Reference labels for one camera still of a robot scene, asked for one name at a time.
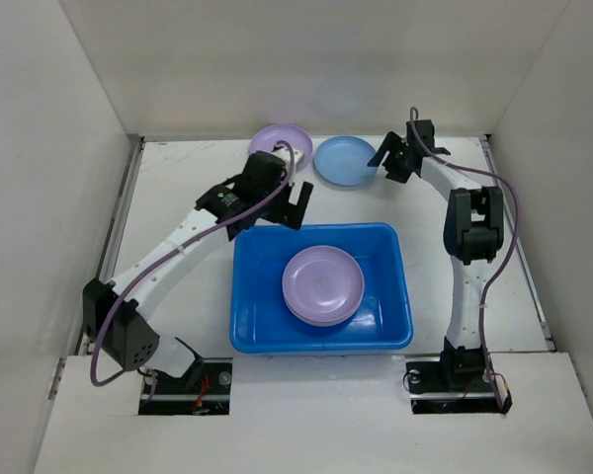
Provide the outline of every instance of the stack of plates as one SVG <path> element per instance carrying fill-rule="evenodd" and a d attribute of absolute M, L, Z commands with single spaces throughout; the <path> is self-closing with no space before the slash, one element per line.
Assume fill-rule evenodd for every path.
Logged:
<path fill-rule="evenodd" d="M 348 253 L 328 245 L 296 254 L 282 279 L 284 299 L 291 312 L 313 326 L 334 326 L 360 307 L 365 278 Z"/>

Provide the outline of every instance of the purple plate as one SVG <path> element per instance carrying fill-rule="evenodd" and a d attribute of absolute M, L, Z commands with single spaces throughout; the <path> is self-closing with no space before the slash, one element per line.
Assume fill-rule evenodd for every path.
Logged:
<path fill-rule="evenodd" d="M 351 255 L 318 245 L 289 261 L 282 286 L 286 305 L 298 319 L 313 326 L 334 326 L 358 310 L 365 278 Z"/>
<path fill-rule="evenodd" d="M 296 125 L 270 125 L 262 128 L 253 136 L 248 145 L 248 154 L 255 151 L 267 151 L 272 153 L 275 144 L 279 140 L 285 140 L 293 148 L 303 152 L 302 160 L 296 163 L 296 170 L 302 170 L 312 160 L 314 145 L 307 132 Z"/>

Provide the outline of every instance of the blue plastic box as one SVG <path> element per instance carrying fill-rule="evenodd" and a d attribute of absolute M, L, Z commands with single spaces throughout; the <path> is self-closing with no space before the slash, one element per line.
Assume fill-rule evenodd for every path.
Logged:
<path fill-rule="evenodd" d="M 314 245 L 344 250 L 359 263 L 365 294 L 358 311 L 329 328 L 290 312 L 282 275 L 290 259 Z M 300 231 L 259 226 L 235 241 L 230 341 L 242 353 L 396 350 L 413 339 L 397 234 L 382 223 L 305 225 Z"/>

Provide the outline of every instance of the table top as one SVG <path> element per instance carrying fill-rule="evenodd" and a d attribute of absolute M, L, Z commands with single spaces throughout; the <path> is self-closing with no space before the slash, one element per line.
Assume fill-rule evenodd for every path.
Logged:
<path fill-rule="evenodd" d="M 593 474 L 593 421 L 564 354 L 494 356 L 507 417 L 412 415 L 401 355 L 240 355 L 228 416 L 139 417 L 140 377 L 95 388 L 89 362 L 67 362 L 36 474 Z"/>
<path fill-rule="evenodd" d="M 374 147 L 381 136 L 364 136 Z M 324 137 L 314 139 L 314 145 Z M 239 173 L 247 158 L 247 140 L 147 143 L 135 183 L 117 261 L 122 271 L 161 242 L 211 186 Z M 438 138 L 455 163 L 487 170 L 477 138 Z M 296 174 L 314 183 L 306 223 L 380 221 L 398 234 L 415 335 L 404 354 L 435 354 L 444 342 L 451 317 L 453 275 L 442 242 L 447 203 L 417 177 L 405 185 L 384 178 L 384 169 L 367 185 L 338 188 L 323 181 L 310 165 Z M 479 177 L 482 184 L 491 180 Z M 509 242 L 492 265 L 498 266 Z M 164 299 L 152 326 L 182 338 L 203 356 L 237 354 L 228 338 L 233 245 L 200 263 Z M 493 352 L 547 351 L 537 305 L 521 262 L 513 258 L 489 293 L 486 332 Z"/>

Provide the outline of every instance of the white wall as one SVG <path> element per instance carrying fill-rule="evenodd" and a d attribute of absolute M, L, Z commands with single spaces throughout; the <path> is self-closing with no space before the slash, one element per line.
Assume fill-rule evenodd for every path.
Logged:
<path fill-rule="evenodd" d="M 593 0 L 571 0 L 491 145 L 521 193 L 551 332 L 593 413 Z"/>
<path fill-rule="evenodd" d="M 56 0 L 0 0 L 0 473 L 32 469 L 127 137 Z"/>
<path fill-rule="evenodd" d="M 492 130 L 567 0 L 61 0 L 128 132 Z"/>

